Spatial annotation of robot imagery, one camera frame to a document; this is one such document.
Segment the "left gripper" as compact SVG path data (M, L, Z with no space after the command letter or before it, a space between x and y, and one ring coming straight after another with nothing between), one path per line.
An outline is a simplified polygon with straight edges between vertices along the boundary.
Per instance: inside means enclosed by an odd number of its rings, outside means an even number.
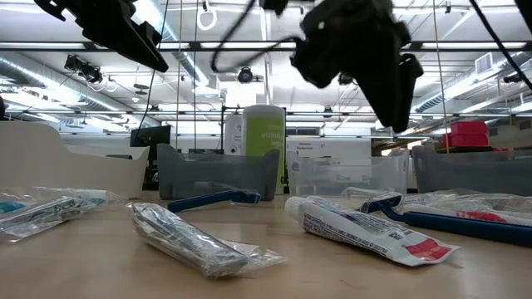
M65 11L91 40L106 37L106 46L122 56L160 72L169 66L157 45L160 33L148 22L132 22L135 0L33 0L44 12L64 22Z

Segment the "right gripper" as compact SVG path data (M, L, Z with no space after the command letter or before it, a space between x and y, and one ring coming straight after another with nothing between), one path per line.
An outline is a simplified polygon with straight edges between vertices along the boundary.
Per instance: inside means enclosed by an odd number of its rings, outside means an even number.
M400 48L411 42L404 22L396 20L391 0L323 0L300 22L304 38L295 40L290 62L305 81L327 86L344 73L357 78L383 126L407 129L416 80L424 74L416 56ZM374 68L372 61L380 65ZM396 101L399 63L400 91Z

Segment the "grey translucent plastic bin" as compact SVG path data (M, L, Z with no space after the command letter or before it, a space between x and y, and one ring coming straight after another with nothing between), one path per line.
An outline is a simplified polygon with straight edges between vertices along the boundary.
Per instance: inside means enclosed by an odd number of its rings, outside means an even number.
M532 150L439 154L416 146L412 158L421 193L469 189L532 196Z
M159 195L185 199L229 189L259 193L273 200L278 183L280 151L262 157L226 154L181 154L167 144L157 145Z

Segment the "white toothpaste tube red print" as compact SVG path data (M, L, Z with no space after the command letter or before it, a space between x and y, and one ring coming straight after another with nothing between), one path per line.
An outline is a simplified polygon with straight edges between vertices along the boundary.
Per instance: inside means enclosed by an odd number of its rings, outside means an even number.
M291 197L284 211L307 233L366 249L408 267L444 262L461 249L316 196Z

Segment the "packaged toothbrush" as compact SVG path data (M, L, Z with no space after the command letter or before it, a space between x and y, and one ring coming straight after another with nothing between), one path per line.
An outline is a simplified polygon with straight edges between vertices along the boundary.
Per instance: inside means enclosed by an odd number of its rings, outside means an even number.
M496 211L493 209L473 210L471 208L459 208L458 210L433 208L417 203L403 205L399 210L405 212L432 213L458 218L471 218L476 220L491 221L497 223L511 223L532 227L532 213L517 213Z

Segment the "blue disposable razor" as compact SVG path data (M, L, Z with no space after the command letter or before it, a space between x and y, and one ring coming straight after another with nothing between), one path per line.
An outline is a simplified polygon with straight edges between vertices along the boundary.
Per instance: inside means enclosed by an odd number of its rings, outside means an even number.
M393 207L396 207L400 201L401 195L370 200L361 206L361 211L363 213L382 212L393 221L413 227L532 248L532 226L473 218L458 218L434 213L398 213Z
M187 199L179 199L167 204L172 213L182 212L192 208L221 202L251 203L256 204L261 200L261 195L248 190L227 190L213 194L195 196Z

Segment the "small bagged silver item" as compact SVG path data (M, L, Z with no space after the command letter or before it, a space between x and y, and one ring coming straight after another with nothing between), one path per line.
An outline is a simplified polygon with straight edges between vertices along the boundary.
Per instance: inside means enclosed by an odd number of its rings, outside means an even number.
M20 208L0 217L0 243L15 243L80 217L96 205L89 200L60 197L46 203Z

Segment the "long bagged silver item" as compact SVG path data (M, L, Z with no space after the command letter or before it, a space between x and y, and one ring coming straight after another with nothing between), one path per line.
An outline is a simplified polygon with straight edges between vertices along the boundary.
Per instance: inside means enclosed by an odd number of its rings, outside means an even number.
M215 238L156 203L132 203L130 210L146 243L208 278L236 277L288 261L258 245Z

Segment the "red storage box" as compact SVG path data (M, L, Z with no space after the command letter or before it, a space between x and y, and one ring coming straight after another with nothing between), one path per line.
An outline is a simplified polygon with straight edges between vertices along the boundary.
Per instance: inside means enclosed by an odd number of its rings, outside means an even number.
M442 137L449 147L486 147L487 125L483 121L457 121L451 124L451 131Z

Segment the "black monitor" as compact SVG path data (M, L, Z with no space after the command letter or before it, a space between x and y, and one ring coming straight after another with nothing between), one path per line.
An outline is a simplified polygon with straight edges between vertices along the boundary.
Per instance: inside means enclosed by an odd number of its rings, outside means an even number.
M171 126L156 126L131 131L130 147L156 146L169 144Z

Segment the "clear plastic bin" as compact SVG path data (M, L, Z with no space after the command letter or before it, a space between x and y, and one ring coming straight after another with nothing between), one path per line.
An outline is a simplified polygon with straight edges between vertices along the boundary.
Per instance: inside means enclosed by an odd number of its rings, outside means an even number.
M399 149L385 157L347 160L308 158L287 153L289 193L292 196L343 196L349 188L404 193L409 152Z

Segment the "white appliance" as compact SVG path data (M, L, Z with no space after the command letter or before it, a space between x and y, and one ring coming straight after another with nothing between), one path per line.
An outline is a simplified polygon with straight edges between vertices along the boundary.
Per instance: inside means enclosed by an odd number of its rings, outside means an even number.
M225 120L224 153L227 155L245 155L243 142L243 117L231 115Z

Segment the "green disinfecting wipes canister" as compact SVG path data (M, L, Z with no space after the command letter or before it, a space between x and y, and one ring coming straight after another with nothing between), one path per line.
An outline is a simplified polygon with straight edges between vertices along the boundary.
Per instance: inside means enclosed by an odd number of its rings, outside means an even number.
M247 156L263 157L271 150L279 156L273 165L277 167L274 176L273 194L283 193L282 178L285 167L286 118L285 109L276 105L251 105L243 111L243 137Z

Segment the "white plastic bin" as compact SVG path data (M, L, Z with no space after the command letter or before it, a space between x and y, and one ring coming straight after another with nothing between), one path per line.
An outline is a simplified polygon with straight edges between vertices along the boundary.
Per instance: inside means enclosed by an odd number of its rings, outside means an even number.
M138 198L149 151L119 148L131 158L109 157L102 148L64 145L50 125L0 121L0 187L100 189Z

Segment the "black overhead light rail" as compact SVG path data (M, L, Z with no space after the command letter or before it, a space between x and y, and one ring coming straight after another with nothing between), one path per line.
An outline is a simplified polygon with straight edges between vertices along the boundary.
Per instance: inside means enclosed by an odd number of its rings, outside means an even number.
M502 42L509 52L532 51L532 41ZM163 42L160 51L214 51L218 42ZM294 51L295 42L227 42L222 51ZM498 51L495 42L422 42L414 41L404 46L402 51L434 52L486 52ZM99 46L94 42L0 42L0 51L64 51L64 52L109 52L110 49Z

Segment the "silver ventilation duct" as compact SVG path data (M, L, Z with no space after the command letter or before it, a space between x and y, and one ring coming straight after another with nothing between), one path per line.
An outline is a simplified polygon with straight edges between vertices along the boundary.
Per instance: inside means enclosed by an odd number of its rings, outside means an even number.
M0 51L0 75L13 84L0 85L0 95L16 110L44 120L79 121L106 132L128 132L160 122L110 97L119 84L104 76L91 84L74 72L57 71L29 56Z
M478 87L481 83L494 78L501 78L515 69L499 52L488 52L475 60L475 65L465 73L445 81L434 91L412 103L411 112L422 113L447 100L456 98Z

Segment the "white wall sign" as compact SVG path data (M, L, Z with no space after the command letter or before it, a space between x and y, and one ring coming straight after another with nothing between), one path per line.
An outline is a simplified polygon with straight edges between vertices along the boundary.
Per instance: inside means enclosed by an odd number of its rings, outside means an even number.
M370 140L330 138L288 138L287 151L301 157L331 157L345 163L366 162L372 156Z

